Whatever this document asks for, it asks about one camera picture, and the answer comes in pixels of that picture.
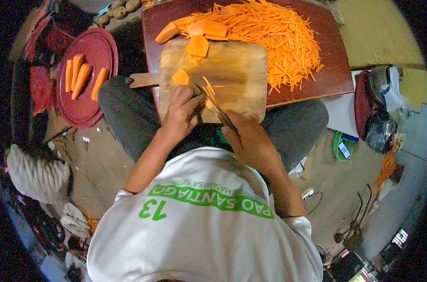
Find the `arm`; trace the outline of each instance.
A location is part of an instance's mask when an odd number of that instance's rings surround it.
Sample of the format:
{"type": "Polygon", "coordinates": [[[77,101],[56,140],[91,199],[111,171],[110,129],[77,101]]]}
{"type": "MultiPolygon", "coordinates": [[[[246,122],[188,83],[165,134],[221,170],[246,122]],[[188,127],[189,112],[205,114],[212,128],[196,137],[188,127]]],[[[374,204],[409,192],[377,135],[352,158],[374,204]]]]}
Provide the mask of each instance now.
{"type": "Polygon", "coordinates": [[[222,133],[237,159],[268,178],[273,189],[275,211],[279,217],[307,217],[300,191],[289,179],[281,156],[261,125],[254,119],[243,119],[233,111],[225,111],[237,132],[223,126],[222,133]]]}
{"type": "Polygon", "coordinates": [[[138,159],[124,186],[126,191],[140,193],[162,171],[171,150],[198,124],[195,109],[204,101],[202,96],[193,97],[191,87],[178,86],[173,93],[162,127],[138,159]]]}

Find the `red plate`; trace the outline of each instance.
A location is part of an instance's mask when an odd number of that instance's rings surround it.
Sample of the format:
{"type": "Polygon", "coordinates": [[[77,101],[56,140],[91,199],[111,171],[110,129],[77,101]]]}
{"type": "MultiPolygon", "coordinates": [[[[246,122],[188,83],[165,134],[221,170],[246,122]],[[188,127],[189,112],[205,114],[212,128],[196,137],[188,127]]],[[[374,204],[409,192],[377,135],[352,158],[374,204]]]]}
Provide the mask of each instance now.
{"type": "Polygon", "coordinates": [[[102,68],[109,70],[109,77],[118,74],[118,49],[113,37],[103,28],[92,28],[78,36],[66,50],[57,76],[57,104],[67,123],[76,128],[93,126],[103,115],[97,101],[91,99],[91,91],[102,68]],[[84,54],[84,64],[93,66],[88,82],[82,87],[76,100],[71,92],[65,92],[66,61],[76,54],[84,54]]]}

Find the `hand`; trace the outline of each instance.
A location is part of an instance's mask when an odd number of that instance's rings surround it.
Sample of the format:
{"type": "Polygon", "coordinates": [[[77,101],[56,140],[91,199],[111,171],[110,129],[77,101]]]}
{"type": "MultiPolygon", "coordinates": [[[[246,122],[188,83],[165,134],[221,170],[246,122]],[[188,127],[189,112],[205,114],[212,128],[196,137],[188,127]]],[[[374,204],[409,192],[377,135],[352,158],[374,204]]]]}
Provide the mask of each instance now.
{"type": "Polygon", "coordinates": [[[193,88],[178,85],[171,96],[170,105],[159,132],[172,146],[181,142],[198,124],[198,114],[195,113],[195,109],[205,98],[193,97],[193,95],[193,88]]]}
{"type": "Polygon", "coordinates": [[[224,112],[238,132],[228,126],[223,126],[221,131],[240,162],[255,168],[266,177],[274,173],[286,173],[278,150],[256,119],[243,119],[231,110],[224,112]]]}

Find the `person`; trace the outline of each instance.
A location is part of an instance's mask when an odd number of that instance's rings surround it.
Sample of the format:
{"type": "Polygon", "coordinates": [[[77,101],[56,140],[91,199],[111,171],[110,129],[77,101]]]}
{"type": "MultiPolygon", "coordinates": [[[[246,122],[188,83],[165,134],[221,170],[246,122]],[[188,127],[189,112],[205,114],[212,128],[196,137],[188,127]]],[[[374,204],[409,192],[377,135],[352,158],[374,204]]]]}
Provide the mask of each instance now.
{"type": "Polygon", "coordinates": [[[225,111],[233,152],[212,145],[202,96],[178,86],[159,125],[152,95],[115,76],[99,105],[136,161],[93,235],[93,281],[321,281],[323,264],[290,171],[325,129],[322,103],[268,110],[260,125],[225,111]]]}

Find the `printed number 13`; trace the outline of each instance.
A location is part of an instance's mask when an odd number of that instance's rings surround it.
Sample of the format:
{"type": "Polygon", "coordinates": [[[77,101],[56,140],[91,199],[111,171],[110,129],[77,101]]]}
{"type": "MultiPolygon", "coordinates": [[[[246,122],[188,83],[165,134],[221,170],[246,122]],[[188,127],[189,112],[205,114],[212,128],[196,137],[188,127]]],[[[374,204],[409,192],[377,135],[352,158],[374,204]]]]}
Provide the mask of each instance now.
{"type": "MultiPolygon", "coordinates": [[[[157,207],[156,211],[154,212],[154,216],[153,216],[152,220],[158,221],[158,220],[161,220],[161,219],[164,219],[167,217],[166,213],[160,213],[166,203],[167,203],[166,201],[160,202],[159,206],[157,207]]],[[[140,213],[138,214],[138,216],[140,218],[148,218],[151,215],[150,213],[146,212],[146,211],[149,211],[149,208],[150,208],[149,205],[157,205],[157,200],[151,199],[151,200],[147,201],[146,203],[144,203],[143,210],[141,210],[140,213]]]]}

